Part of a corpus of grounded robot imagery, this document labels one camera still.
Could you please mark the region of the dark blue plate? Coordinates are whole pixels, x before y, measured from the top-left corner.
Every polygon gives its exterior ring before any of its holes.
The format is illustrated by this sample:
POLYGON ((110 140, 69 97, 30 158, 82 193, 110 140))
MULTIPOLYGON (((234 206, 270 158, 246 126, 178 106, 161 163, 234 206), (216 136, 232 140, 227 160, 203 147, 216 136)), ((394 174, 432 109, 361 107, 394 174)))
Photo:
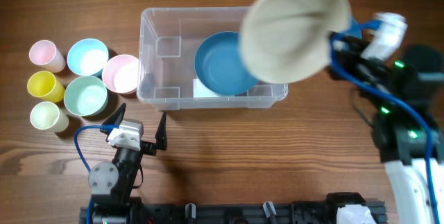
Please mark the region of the dark blue plate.
POLYGON ((355 37, 358 39, 362 38, 361 29, 359 27, 358 22, 356 21, 356 19, 354 17, 352 17, 350 20, 350 27, 347 30, 343 31, 343 34, 346 36, 351 36, 351 37, 355 37))
POLYGON ((205 39, 196 51, 194 69, 206 88, 223 96, 243 94, 258 83, 241 60, 239 33, 234 31, 205 39))

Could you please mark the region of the pink bowl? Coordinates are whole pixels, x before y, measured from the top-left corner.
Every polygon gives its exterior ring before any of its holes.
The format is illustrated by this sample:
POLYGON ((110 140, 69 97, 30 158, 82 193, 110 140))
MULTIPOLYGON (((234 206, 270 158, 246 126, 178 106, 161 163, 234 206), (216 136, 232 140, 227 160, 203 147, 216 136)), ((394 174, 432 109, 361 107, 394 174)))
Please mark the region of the pink bowl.
POLYGON ((116 55, 102 71, 102 81, 114 93, 132 94, 137 89, 139 60, 128 54, 116 55))

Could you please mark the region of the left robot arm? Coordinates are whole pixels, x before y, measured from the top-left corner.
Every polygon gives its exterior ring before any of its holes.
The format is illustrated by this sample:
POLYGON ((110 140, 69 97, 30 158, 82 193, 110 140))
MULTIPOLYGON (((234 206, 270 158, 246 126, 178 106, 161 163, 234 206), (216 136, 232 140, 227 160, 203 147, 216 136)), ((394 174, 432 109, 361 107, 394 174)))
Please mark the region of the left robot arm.
POLYGON ((142 199, 132 197, 138 189, 136 177, 143 175, 142 158, 155 156, 167 149, 167 114, 163 113, 155 133, 155 142, 143 141, 143 123, 124 117, 126 104, 100 126, 107 135, 107 143, 116 149, 111 162, 101 162, 89 172, 88 183, 92 190, 91 203, 80 223, 152 223, 144 210, 142 199))

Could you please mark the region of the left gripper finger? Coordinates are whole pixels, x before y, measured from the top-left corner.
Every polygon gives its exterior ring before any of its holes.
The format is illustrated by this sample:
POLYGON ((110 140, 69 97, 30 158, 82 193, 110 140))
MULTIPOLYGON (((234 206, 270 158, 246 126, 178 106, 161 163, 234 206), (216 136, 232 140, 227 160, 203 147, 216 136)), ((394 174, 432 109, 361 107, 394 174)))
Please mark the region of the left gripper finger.
POLYGON ((162 117, 155 133, 156 146, 158 150, 167 149, 167 114, 162 113, 162 117))
POLYGON ((122 103, 119 108, 103 122, 102 126, 119 126, 123 121, 125 111, 126 103, 122 103))

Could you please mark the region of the mint green bowl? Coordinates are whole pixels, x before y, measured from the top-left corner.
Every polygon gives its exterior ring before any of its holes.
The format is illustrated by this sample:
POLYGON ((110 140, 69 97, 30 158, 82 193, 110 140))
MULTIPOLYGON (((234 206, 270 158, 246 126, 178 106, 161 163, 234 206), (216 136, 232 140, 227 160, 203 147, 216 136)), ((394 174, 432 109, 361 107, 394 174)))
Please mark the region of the mint green bowl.
POLYGON ((108 90, 96 76, 81 76, 71 81, 64 95, 66 109, 80 117, 101 113, 108 104, 108 90))

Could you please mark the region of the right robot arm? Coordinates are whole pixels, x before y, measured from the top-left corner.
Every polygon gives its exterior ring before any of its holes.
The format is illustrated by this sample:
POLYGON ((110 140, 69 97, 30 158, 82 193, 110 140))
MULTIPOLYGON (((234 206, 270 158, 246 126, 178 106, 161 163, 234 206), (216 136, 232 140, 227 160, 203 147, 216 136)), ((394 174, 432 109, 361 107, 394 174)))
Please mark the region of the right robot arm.
POLYGON ((371 135, 401 223, 443 222, 443 131, 429 112, 443 86, 443 56, 408 46, 393 67, 361 53, 369 42, 331 33, 331 75, 354 83, 376 108, 371 135))

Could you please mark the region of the light blue bowl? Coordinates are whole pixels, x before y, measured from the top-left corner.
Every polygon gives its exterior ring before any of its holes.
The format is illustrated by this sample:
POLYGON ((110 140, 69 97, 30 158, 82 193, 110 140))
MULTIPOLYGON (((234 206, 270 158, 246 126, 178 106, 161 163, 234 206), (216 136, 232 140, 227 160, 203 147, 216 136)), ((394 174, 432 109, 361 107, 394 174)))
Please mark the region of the light blue bowl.
POLYGON ((75 43, 67 54, 68 68, 79 76, 100 76, 110 56, 100 40, 86 38, 75 43))

